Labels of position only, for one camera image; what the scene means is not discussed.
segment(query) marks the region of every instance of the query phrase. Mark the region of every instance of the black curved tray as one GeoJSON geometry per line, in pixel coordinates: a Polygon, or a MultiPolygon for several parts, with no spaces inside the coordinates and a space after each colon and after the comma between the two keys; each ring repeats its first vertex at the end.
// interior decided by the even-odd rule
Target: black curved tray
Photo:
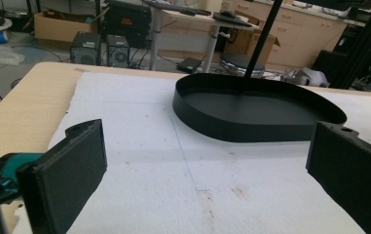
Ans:
{"type": "Polygon", "coordinates": [[[172,105],[190,128],[231,142],[311,140],[316,120],[347,121],[335,104],[298,86],[217,74],[178,80],[172,105]]]}

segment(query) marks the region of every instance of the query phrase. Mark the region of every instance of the white cabinet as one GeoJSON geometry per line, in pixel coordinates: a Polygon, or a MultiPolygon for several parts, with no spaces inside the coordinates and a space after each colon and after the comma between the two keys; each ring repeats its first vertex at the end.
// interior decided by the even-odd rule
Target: white cabinet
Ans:
{"type": "MultiPolygon", "coordinates": [[[[272,4],[233,0],[232,10],[265,21],[272,4]]],[[[311,67],[321,50],[332,51],[347,23],[282,6],[271,29],[280,47],[274,47],[266,64],[267,68],[284,70],[288,67],[311,67]]]]}

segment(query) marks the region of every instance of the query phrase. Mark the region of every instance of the wooden table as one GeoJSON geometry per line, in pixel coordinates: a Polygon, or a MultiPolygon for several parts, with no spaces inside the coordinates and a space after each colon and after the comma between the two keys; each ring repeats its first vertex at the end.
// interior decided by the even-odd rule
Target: wooden table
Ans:
{"type": "MultiPolygon", "coordinates": [[[[85,71],[179,79],[183,74],[130,70],[58,62],[36,64],[0,102],[0,157],[11,152],[46,152],[49,141],[65,115],[76,83],[85,71]]],[[[371,93],[312,88],[322,91],[371,96],[371,93]]],[[[2,206],[6,223],[16,225],[18,203],[2,206]]]]}

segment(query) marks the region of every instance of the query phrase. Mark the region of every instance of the black rod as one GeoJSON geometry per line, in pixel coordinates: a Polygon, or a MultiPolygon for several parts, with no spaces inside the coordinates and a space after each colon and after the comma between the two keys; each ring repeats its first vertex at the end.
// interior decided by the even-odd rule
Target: black rod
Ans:
{"type": "Polygon", "coordinates": [[[330,88],[348,89],[362,68],[371,57],[371,18],[365,25],[360,36],[352,45],[346,61],[337,76],[330,84],[330,88]]]}
{"type": "Polygon", "coordinates": [[[270,34],[271,28],[273,27],[274,20],[277,17],[279,7],[281,6],[281,4],[282,4],[282,0],[274,1],[273,8],[271,8],[270,13],[268,14],[268,18],[265,22],[260,38],[258,39],[258,43],[255,46],[255,50],[252,53],[251,60],[249,61],[248,68],[246,69],[245,75],[243,77],[251,78],[251,74],[252,74],[252,71],[254,70],[254,66],[257,63],[258,58],[260,57],[261,51],[265,43],[267,42],[268,34],[270,34]]]}

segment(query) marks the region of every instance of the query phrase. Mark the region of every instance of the black box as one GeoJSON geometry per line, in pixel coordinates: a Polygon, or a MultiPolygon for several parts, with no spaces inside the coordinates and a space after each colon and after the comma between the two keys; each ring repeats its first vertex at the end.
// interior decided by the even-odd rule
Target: black box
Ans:
{"type": "Polygon", "coordinates": [[[134,48],[145,48],[146,38],[150,31],[152,19],[149,7],[136,4],[107,1],[109,11],[102,23],[102,36],[125,36],[134,48]]]}
{"type": "Polygon", "coordinates": [[[79,31],[69,48],[70,62],[86,65],[101,65],[100,35],[79,31]]]}
{"type": "Polygon", "coordinates": [[[201,60],[198,60],[196,58],[186,58],[176,65],[176,69],[189,74],[193,74],[197,71],[197,68],[201,65],[201,62],[201,60]]]}
{"type": "Polygon", "coordinates": [[[107,65],[127,68],[130,65],[130,44],[124,36],[107,35],[107,65]]]}

